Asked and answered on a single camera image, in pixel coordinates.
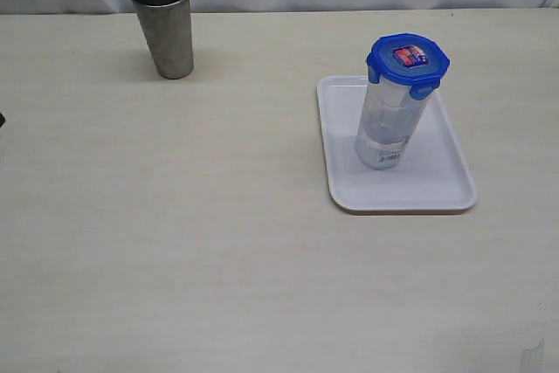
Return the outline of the tall clear plastic container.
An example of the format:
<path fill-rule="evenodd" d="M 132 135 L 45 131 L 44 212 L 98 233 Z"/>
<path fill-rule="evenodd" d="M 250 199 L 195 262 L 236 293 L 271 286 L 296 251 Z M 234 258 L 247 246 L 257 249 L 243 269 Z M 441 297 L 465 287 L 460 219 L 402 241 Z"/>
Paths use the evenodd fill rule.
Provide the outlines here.
<path fill-rule="evenodd" d="M 410 86 L 385 78 L 370 82 L 355 138 L 355 152 L 362 163 L 371 169 L 397 166 L 428 100 L 413 98 Z"/>

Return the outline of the blue plastic container lid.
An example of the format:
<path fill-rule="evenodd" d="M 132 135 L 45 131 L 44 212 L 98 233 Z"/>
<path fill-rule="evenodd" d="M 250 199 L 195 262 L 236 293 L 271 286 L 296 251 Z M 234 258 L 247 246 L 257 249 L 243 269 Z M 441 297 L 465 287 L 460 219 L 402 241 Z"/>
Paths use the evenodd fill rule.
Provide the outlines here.
<path fill-rule="evenodd" d="M 384 78 L 408 86 L 414 100 L 424 100 L 438 89 L 450 64 L 434 41 L 412 33 L 380 37 L 366 58 L 369 83 Z"/>

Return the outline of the stainless steel tumbler cup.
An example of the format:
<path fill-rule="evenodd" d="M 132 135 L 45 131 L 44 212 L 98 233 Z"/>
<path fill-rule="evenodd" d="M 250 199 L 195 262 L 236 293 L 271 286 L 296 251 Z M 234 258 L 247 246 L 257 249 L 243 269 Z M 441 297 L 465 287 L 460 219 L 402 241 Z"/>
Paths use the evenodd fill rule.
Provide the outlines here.
<path fill-rule="evenodd" d="M 160 76 L 182 79 L 194 70 L 190 0 L 130 0 Z"/>

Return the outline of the white rectangular tray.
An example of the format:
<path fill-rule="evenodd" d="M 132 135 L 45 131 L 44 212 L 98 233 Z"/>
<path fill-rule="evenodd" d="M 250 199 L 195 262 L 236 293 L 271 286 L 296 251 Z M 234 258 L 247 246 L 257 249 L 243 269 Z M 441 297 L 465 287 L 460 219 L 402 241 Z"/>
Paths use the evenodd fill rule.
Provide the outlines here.
<path fill-rule="evenodd" d="M 316 87 L 328 189 L 354 213 L 464 212 L 478 200 L 475 183 L 439 93 L 434 93 L 400 163 L 365 166 L 355 137 L 366 94 L 364 75 L 333 75 Z"/>

